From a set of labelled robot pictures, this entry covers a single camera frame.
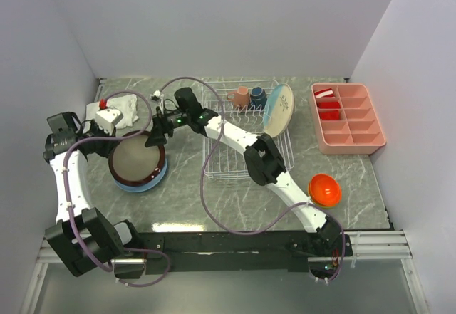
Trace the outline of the cream and blue plate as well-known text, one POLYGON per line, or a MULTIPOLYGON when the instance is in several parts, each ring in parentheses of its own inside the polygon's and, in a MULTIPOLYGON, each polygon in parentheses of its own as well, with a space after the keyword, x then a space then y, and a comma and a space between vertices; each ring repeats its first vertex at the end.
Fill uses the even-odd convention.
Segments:
POLYGON ((288 84, 279 84, 269 95, 264 111, 264 133, 279 136, 288 127, 294 112, 294 94, 288 84))

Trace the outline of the yellow-green plastic bowl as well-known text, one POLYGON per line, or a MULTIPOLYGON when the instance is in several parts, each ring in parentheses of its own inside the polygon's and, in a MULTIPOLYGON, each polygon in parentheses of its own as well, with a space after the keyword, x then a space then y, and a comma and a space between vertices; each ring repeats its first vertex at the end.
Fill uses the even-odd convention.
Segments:
POLYGON ((341 200, 341 195, 337 194, 310 194, 309 196, 315 205, 323 208, 335 207, 341 200))

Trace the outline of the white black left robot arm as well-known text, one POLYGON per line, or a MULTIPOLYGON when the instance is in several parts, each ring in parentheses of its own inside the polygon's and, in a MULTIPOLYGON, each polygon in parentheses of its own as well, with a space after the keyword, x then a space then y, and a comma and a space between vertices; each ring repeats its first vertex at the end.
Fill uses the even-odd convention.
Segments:
POLYGON ((88 155, 109 155, 116 146, 115 126, 122 117, 118 109, 99 110, 88 121, 87 131, 73 112, 47 119, 51 133, 43 158, 54 173, 58 212, 55 224, 45 230, 45 239, 74 276, 94 268, 111 272, 113 259, 135 258, 143 248, 129 221, 111 224, 90 201, 88 155))

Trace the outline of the orange plastic bowl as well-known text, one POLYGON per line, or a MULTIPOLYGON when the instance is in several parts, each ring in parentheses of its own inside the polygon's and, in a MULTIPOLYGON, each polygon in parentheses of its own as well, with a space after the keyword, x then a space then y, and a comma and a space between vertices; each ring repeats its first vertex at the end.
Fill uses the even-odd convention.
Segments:
POLYGON ((308 185, 308 193, 312 194, 334 194, 342 195, 339 183, 327 174, 314 175, 308 185))

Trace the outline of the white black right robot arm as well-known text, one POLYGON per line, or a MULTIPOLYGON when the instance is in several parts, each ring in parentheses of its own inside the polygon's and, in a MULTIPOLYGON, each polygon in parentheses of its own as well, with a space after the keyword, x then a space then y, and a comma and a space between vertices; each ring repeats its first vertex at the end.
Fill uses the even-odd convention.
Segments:
POLYGON ((327 256, 334 251, 341 257, 346 255, 348 241, 342 225, 313 204, 298 186, 286 170, 284 158, 270 135, 256 135, 227 122, 223 112, 203 107, 191 88, 175 92, 177 107, 173 111, 165 109, 165 99, 159 90, 150 97, 157 107, 146 142, 148 147, 166 144, 174 130, 185 125, 197 134, 231 147, 242 154, 252 181, 275 193, 287 206, 286 213, 295 213, 310 234, 310 246, 318 255, 327 256))

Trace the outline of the pink printed mug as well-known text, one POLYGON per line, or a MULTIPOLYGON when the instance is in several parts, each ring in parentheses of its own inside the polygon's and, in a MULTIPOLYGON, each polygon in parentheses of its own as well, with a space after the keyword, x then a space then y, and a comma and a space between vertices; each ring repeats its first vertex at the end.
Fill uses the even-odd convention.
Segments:
POLYGON ((250 104, 249 89, 245 86, 239 86, 235 91, 227 93, 226 99, 235 108, 247 107, 250 104))

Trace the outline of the white wire dish rack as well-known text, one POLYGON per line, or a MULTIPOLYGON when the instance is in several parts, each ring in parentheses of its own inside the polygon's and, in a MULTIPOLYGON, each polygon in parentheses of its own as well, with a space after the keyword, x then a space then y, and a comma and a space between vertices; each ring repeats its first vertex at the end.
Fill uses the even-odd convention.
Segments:
POLYGON ((212 81, 202 104, 224 116, 203 139, 204 173, 209 179, 248 179, 252 163, 266 155, 294 167, 288 125, 295 97, 276 80, 212 81))

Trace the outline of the brown rimmed plate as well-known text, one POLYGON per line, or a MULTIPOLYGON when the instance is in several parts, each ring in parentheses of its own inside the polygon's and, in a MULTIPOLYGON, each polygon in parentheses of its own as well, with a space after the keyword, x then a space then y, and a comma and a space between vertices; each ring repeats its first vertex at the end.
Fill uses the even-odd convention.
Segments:
POLYGON ((146 187, 159 182, 167 171, 163 145, 145 147, 150 132, 135 135, 138 130, 123 135, 110 153, 108 167, 113 179, 126 187, 146 187))

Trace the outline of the dark blue mug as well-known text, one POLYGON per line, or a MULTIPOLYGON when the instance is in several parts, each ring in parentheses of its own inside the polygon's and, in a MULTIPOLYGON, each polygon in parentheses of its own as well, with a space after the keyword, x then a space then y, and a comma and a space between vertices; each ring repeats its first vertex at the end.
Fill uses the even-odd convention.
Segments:
POLYGON ((253 110, 263 110, 267 102, 266 92, 261 87, 254 87, 250 91, 250 108, 253 110))

